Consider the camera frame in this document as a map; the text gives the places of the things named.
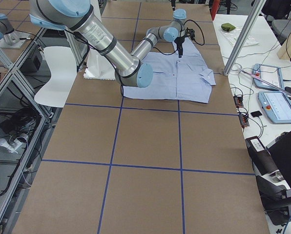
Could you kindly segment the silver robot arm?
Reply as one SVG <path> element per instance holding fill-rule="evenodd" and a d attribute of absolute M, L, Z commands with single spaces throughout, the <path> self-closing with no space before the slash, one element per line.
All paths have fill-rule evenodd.
<path fill-rule="evenodd" d="M 115 79 L 122 86 L 145 88 L 153 78 L 150 64 L 142 60 L 156 43 L 174 42 L 184 33 L 187 13 L 176 9 L 170 24 L 150 28 L 138 46 L 129 53 L 94 14 L 89 0 L 31 0 L 31 22 L 39 27 L 79 32 L 98 53 L 115 66 Z"/>

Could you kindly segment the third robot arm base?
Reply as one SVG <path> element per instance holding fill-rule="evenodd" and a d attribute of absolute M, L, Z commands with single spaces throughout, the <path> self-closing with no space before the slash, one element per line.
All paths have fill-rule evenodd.
<path fill-rule="evenodd" d="M 4 49 L 19 49 L 30 38 L 30 33 L 18 32 L 14 29 L 8 17 L 0 13 L 0 47 Z"/>

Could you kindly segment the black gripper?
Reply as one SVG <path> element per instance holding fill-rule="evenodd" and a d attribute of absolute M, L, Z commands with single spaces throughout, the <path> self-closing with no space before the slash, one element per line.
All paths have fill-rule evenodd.
<path fill-rule="evenodd" d="M 178 50 L 178 58 L 182 58 L 183 56 L 183 43 L 186 38 L 185 31 L 181 31 L 179 37 L 175 39 L 176 48 Z"/>

